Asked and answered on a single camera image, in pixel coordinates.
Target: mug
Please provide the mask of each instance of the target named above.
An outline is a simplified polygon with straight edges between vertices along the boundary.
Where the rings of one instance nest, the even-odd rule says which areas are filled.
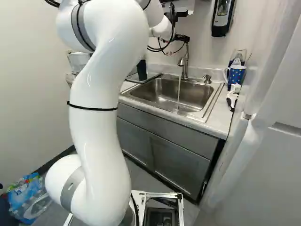
[[[241,85],[246,67],[241,65],[232,65],[231,67],[227,67],[224,70],[224,78],[228,83],[228,91],[230,91],[231,84],[238,83]]]

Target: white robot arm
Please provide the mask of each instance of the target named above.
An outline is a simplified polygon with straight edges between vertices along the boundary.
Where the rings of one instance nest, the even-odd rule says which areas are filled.
[[[78,155],[56,162],[45,183],[56,203],[91,226],[117,226],[129,208],[130,177],[116,133],[120,87],[144,55],[150,27],[152,35],[166,40],[175,33],[159,0],[137,2],[63,0],[58,9],[58,33],[65,44],[94,53],[68,102]]]

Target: plastic bag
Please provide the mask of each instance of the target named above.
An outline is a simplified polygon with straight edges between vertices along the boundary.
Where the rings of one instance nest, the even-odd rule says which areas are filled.
[[[11,185],[7,193],[10,213],[25,224],[32,224],[51,204],[38,173],[24,176]]]

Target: stainless steel sink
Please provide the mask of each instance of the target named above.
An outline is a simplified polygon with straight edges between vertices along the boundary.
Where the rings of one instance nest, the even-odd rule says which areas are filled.
[[[178,103],[178,85],[178,76],[163,74],[145,84],[134,86],[121,95],[180,115],[203,118],[221,87],[219,82],[205,85],[203,79],[181,80]]]

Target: water stream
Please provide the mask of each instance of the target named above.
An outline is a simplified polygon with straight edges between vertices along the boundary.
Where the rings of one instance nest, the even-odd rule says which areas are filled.
[[[177,100],[177,109],[180,110],[180,87],[181,87],[181,76],[179,76],[179,85],[178,85],[178,100]]]

